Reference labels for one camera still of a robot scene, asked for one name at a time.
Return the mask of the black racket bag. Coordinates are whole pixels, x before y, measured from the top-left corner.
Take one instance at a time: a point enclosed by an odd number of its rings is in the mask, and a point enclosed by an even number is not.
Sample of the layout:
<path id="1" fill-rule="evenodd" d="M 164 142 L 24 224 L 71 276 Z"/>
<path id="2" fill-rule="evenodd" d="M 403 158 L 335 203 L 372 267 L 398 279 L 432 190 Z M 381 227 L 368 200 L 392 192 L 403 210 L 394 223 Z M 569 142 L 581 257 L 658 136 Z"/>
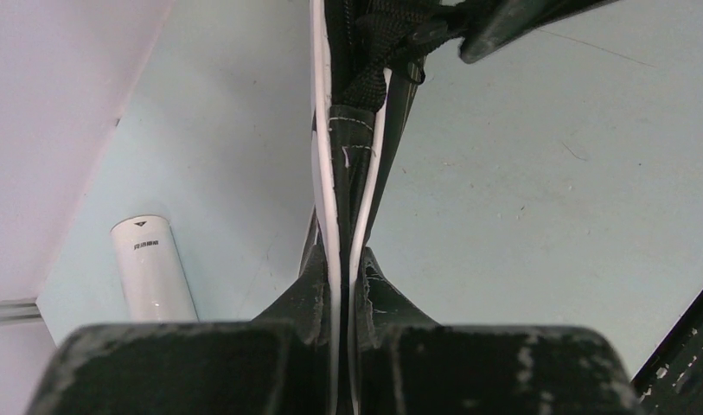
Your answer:
<path id="1" fill-rule="evenodd" d="M 311 165 L 314 206 L 302 271 L 323 294 L 316 344 L 329 414 L 361 412 L 368 240 L 425 59 L 466 36 L 486 2 L 314 1 Z"/>

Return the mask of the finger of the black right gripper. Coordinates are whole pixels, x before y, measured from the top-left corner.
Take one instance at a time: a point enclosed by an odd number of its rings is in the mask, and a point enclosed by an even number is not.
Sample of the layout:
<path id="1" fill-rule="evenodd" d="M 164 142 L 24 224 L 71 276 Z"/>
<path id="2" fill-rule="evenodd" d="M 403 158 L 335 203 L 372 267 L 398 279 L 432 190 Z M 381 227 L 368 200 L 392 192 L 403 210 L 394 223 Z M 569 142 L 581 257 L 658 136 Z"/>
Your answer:
<path id="1" fill-rule="evenodd" d="M 492 10 L 472 11 L 459 46 L 461 61 L 472 64 L 547 24 L 608 5 L 608 1 L 500 1 Z"/>

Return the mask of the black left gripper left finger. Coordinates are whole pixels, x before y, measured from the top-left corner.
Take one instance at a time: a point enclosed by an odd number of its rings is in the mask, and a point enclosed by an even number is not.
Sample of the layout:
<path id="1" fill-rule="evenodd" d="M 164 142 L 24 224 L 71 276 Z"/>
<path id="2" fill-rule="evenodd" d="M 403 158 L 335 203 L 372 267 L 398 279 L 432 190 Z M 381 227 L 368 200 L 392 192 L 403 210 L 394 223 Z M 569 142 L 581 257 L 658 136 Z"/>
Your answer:
<path id="1" fill-rule="evenodd" d="M 58 348 L 30 414 L 326 414 L 329 284 L 322 246 L 248 322 L 114 323 Z"/>

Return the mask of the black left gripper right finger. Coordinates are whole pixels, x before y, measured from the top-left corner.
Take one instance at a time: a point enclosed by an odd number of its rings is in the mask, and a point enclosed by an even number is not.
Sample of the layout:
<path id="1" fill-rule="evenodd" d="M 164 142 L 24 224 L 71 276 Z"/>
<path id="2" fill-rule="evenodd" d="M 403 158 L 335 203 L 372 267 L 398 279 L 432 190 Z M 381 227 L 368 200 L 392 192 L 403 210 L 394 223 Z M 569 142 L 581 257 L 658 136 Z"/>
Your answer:
<path id="1" fill-rule="evenodd" d="M 443 325 L 366 250 L 355 287 L 362 414 L 638 414 L 614 348 L 572 326 Z"/>

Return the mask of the white shuttlecock tube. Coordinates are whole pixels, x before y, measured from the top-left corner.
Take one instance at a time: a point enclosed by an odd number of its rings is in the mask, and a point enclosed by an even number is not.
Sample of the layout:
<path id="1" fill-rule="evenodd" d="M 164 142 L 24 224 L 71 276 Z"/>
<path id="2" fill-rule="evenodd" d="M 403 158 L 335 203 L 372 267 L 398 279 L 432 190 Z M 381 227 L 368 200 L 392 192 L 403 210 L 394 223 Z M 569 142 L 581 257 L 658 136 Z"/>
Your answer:
<path id="1" fill-rule="evenodd" d="M 110 231 L 133 322 L 196 322 L 198 315 L 169 221 L 142 215 Z"/>

